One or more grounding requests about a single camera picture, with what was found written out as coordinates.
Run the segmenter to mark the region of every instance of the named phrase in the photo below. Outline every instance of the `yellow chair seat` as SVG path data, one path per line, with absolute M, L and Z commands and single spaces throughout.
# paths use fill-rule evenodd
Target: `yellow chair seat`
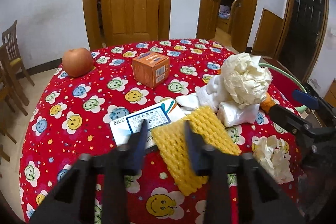
M 14 67 L 17 63 L 21 61 L 21 58 L 16 58 L 10 62 L 10 66 Z

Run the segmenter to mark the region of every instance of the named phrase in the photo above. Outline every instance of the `table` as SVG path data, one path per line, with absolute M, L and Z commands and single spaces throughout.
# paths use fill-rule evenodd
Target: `table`
M 131 68 L 132 58 L 148 50 L 170 57 L 169 77 L 154 90 L 136 82 Z M 194 92 L 208 83 L 213 75 L 220 73 L 223 61 L 231 54 L 233 52 L 212 41 L 181 39 L 94 51 L 95 68 L 83 77 L 69 77 L 60 65 L 36 106 L 23 145 L 19 176 L 26 221 L 81 153 L 101 155 L 116 147 L 108 124 L 112 119 L 160 102 L 165 97 L 175 98 Z M 170 90 L 171 82 L 177 82 L 179 88 Z M 273 85 L 268 92 L 280 105 L 294 109 Z M 300 153 L 290 133 L 274 125 L 262 111 L 254 124 L 228 128 L 227 132 L 243 152 L 252 151 L 252 139 L 274 134 L 278 139 L 283 138 L 287 142 L 295 180 L 282 184 L 282 187 L 298 202 L 296 184 L 301 175 L 297 164 Z M 233 223 L 237 223 L 235 176 L 230 175 L 228 181 L 232 219 Z M 201 224 L 203 221 L 207 185 L 194 194 L 183 196 L 174 185 L 159 152 L 147 154 L 140 174 L 125 177 L 125 186 L 129 219 L 135 224 Z M 102 178 L 98 178 L 95 224 L 101 223 L 102 188 Z M 151 207 L 147 201 L 152 200 L 154 195 L 164 200 L 167 206 Z

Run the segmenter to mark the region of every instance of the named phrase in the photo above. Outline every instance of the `bed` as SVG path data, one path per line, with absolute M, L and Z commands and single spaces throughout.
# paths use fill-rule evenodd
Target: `bed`
M 230 15 L 234 15 L 238 3 L 238 0 L 221 0 L 220 3 L 217 27 L 221 28 L 224 32 L 227 32 L 228 34 L 231 33 L 232 22 L 234 18 Z

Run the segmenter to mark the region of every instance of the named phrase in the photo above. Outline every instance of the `orange object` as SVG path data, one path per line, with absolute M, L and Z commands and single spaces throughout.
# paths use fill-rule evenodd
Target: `orange object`
M 132 59 L 134 79 L 153 89 L 167 79 L 169 64 L 168 56 L 156 52 L 140 54 Z
M 69 76 L 78 77 L 92 70 L 93 58 L 87 49 L 76 48 L 64 53 L 62 64 Z
M 267 96 L 266 99 L 260 103 L 260 106 L 263 109 L 263 111 L 265 111 L 265 113 L 268 114 L 269 109 L 272 106 L 276 105 L 276 102 L 272 99 L 272 97 L 268 94 L 268 92 L 266 92 L 266 96 Z

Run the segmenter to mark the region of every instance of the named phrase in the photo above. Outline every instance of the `barcode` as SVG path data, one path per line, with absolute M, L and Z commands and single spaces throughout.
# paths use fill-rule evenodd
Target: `barcode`
M 165 78 L 165 74 L 162 74 L 161 76 L 156 78 L 156 83 L 160 82 L 163 78 Z
M 160 76 L 161 74 L 165 73 L 165 66 L 162 66 L 161 68 L 157 69 L 155 71 L 156 77 Z

